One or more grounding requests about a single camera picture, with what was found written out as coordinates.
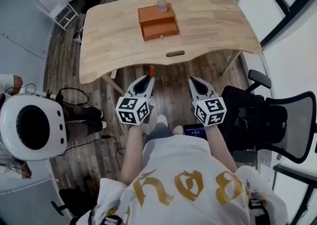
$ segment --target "black pants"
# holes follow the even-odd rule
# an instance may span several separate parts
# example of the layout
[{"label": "black pants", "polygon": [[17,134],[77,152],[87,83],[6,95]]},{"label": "black pants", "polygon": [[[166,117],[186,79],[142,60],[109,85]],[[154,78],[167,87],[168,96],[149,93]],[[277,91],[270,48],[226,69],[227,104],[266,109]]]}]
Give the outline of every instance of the black pants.
[{"label": "black pants", "polygon": [[100,132],[103,129],[101,123],[101,110],[95,107],[79,107],[73,105],[63,105],[63,113],[66,125],[68,142],[85,138],[88,135]]}]

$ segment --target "orange tray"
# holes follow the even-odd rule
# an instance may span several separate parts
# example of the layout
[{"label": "orange tray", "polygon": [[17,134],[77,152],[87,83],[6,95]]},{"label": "orange tray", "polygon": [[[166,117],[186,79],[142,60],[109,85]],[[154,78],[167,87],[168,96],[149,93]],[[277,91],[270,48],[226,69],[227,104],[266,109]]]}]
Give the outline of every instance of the orange tray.
[{"label": "orange tray", "polygon": [[167,11],[161,13],[156,5],[138,9],[139,23],[144,41],[179,34],[172,5],[167,4]]}]

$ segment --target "wooden floor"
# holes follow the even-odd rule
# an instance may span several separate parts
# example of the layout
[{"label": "wooden floor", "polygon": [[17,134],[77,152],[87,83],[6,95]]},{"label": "wooden floor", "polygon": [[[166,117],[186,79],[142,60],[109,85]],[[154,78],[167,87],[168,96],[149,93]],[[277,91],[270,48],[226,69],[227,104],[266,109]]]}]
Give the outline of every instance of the wooden floor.
[{"label": "wooden floor", "polygon": [[[114,0],[101,0],[107,3]],[[73,6],[80,12],[83,1],[77,1]],[[88,105],[96,106],[104,112],[107,128],[101,134],[115,136],[119,147],[124,147],[126,138],[116,118],[108,91],[108,85],[103,80],[97,80],[87,85],[79,83],[80,45],[72,41],[72,34],[84,24],[85,15],[80,14],[67,27],[66,32],[58,26],[54,28],[49,48],[45,90],[57,93],[60,88],[80,88],[90,96]],[[221,94],[226,85],[246,88],[247,80],[240,60],[220,77],[219,72],[231,56],[230,51],[210,53],[191,62],[171,66],[155,66],[155,91],[151,104],[154,106],[150,122],[144,125],[144,133],[148,134],[156,124],[158,114],[167,117],[171,128],[177,125],[195,123],[190,111],[190,93],[188,77],[196,76],[210,82],[215,90]],[[137,65],[119,69],[116,83],[124,90],[136,78],[149,73],[149,65]],[[119,94],[112,88],[111,95],[117,101]],[[84,102],[85,98],[76,91],[65,91],[68,102]],[[99,138],[99,134],[89,138],[78,139],[69,144],[69,147],[90,142]],[[64,156],[51,159],[55,178],[60,189],[79,186],[84,190],[84,177],[90,175],[90,192],[96,195],[99,190],[99,180],[102,177],[118,179],[119,167],[115,158],[115,140],[99,140],[92,144],[69,150]],[[118,154],[120,166],[123,157]]]}]

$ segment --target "black office chair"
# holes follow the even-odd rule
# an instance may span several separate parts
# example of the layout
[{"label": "black office chair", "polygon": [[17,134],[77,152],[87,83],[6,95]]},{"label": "black office chair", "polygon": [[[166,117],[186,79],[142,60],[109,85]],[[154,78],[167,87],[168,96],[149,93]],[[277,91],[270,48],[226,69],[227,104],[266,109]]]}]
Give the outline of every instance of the black office chair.
[{"label": "black office chair", "polygon": [[302,163],[316,129],[315,95],[308,91],[291,98],[264,100],[251,91],[260,85],[271,88],[271,80],[255,70],[249,71],[248,78],[254,83],[247,90],[226,86],[221,95],[227,114],[218,127],[229,151],[268,149]]}]

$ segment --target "wooden table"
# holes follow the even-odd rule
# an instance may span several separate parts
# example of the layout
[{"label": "wooden table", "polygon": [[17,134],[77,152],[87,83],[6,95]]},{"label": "wooden table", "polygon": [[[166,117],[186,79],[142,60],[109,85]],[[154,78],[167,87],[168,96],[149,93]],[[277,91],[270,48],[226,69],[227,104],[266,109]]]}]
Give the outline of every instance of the wooden table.
[{"label": "wooden table", "polygon": [[175,64],[208,52],[233,50],[224,74],[241,51],[262,52],[235,0],[166,1],[172,4],[180,34],[146,42],[138,8],[156,5],[157,0],[118,0],[89,9],[81,45],[80,82],[101,77],[124,94],[109,72],[135,64]]}]

